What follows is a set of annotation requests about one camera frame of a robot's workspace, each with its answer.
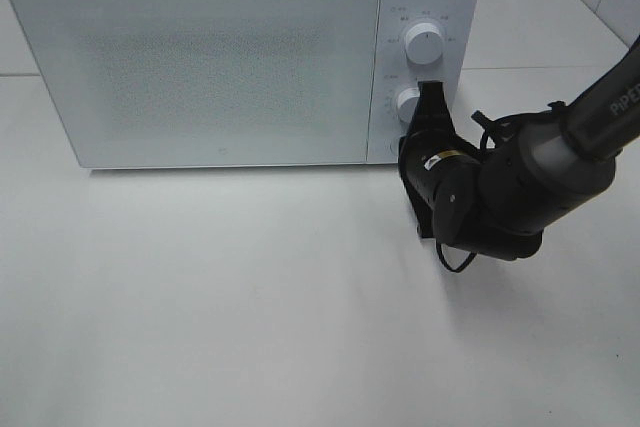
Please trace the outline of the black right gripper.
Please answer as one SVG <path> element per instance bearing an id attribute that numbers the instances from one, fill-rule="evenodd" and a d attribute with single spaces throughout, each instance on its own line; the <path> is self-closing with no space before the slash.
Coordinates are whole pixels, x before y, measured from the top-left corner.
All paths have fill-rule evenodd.
<path id="1" fill-rule="evenodd" d="M 455 133 L 444 84 L 420 82 L 398 167 L 421 238 L 482 238 L 480 163 L 473 153 L 473 146 Z"/>

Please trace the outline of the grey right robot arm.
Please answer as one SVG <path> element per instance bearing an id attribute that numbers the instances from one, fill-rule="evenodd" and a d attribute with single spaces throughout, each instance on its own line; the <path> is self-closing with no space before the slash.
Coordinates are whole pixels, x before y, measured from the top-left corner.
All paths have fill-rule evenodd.
<path id="1" fill-rule="evenodd" d="M 418 85 L 399 141 L 398 171 L 422 239 L 441 254 L 513 261 L 534 255 L 544 229 L 612 184 L 616 158 L 639 136 L 639 45 L 573 102 L 495 120 L 473 120 L 478 145 L 460 137 L 442 83 Z"/>

